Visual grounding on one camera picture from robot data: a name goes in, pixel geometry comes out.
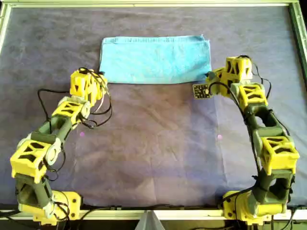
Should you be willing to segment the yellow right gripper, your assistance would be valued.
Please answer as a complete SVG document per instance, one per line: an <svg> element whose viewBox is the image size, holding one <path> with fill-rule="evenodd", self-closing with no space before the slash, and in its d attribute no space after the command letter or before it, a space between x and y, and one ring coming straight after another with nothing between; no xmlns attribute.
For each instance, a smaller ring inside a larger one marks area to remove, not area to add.
<svg viewBox="0 0 307 230"><path fill-rule="evenodd" d="M221 84L214 84L211 87L211 93L212 94L219 94L222 96L230 96L230 88L231 84L234 83L234 80L230 75L228 75L227 72L225 72L224 68L214 69L213 70L214 76L212 79L213 82L220 82L227 87L221 85Z"/></svg>

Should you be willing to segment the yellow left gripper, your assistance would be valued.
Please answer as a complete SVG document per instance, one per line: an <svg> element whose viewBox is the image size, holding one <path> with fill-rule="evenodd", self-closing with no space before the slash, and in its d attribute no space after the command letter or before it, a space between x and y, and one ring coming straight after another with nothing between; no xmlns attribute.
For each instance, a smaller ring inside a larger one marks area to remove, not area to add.
<svg viewBox="0 0 307 230"><path fill-rule="evenodd" d="M96 101L102 100L104 95L108 93L107 79L104 77L104 72L95 73L88 72L89 85L88 85L88 101L95 104Z"/></svg>

